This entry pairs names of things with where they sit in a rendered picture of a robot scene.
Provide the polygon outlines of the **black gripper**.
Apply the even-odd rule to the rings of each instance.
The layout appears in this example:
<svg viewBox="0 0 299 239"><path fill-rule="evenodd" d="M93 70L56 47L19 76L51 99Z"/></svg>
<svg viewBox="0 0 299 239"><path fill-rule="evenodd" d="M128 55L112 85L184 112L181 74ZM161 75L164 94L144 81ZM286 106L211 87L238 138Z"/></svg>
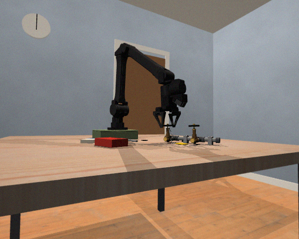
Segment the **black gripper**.
<svg viewBox="0 0 299 239"><path fill-rule="evenodd" d="M164 97L164 96L162 96L162 97ZM162 97L161 97L161 107L155 108L155 112L153 112L153 115L154 115L155 119L157 120L157 122L159 124L159 127L163 128L163 124L164 124L164 120L165 120L165 115L166 115L165 111L169 111L171 114L168 114L168 115L169 115L172 127L175 127L176 123L177 123L177 121L178 121L178 119L179 119L179 117L181 115L181 112L178 111L178 107L168 107L168 106L164 106L163 107ZM159 121L158 116L161 116L161 123ZM176 116L176 119L175 119L174 123L173 123L173 116Z"/></svg>

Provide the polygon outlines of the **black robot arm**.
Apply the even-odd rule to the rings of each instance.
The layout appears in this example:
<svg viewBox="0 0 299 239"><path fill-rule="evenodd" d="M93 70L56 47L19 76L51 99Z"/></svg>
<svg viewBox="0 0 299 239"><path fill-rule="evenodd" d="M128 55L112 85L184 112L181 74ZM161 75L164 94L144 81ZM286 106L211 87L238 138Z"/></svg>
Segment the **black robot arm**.
<svg viewBox="0 0 299 239"><path fill-rule="evenodd" d="M163 107L185 107L187 103L186 85L184 80L174 79L174 73L164 68L152 59L138 51L134 46L123 43L115 52L117 60L116 70L116 91L115 98L110 106L112 117L111 127L108 130L128 130L124 127L123 117L129 113L128 102L125 100L125 82L126 82L126 64L128 57L133 58L140 65L150 71L160 87L160 93L163 101ZM167 95L167 96L165 96ZM122 103L122 104L119 104Z"/></svg>

